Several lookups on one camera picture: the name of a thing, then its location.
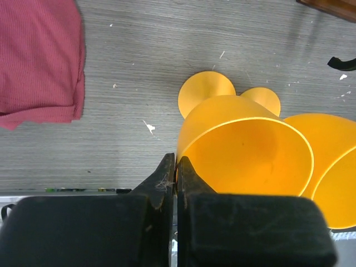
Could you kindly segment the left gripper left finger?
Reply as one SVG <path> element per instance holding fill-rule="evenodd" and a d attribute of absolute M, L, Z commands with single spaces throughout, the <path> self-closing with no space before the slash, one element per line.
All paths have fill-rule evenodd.
<path fill-rule="evenodd" d="M 2 266 L 169 266 L 175 156 L 128 192 L 29 196 L 4 210 Z"/>

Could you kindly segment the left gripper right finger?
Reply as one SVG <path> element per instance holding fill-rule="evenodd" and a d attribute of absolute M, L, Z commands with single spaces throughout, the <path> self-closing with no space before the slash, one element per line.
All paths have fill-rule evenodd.
<path fill-rule="evenodd" d="M 215 192 L 188 157 L 176 168 L 178 266 L 334 266 L 323 214 L 293 196 Z"/>

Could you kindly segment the orange wine glass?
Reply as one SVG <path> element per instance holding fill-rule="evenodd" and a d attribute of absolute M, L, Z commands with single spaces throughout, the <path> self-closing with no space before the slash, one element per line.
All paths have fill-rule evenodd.
<path fill-rule="evenodd" d="M 256 87 L 226 96 L 238 159 L 219 190 L 304 196 L 332 229 L 355 225 L 355 122 L 323 113 L 281 119 L 277 95 Z"/>
<path fill-rule="evenodd" d="M 277 94 L 253 87 L 238 95 L 232 82 L 202 71 L 181 86 L 184 118 L 176 159 L 187 157 L 216 192 L 300 196 L 312 178 L 306 137 L 280 118 Z"/>

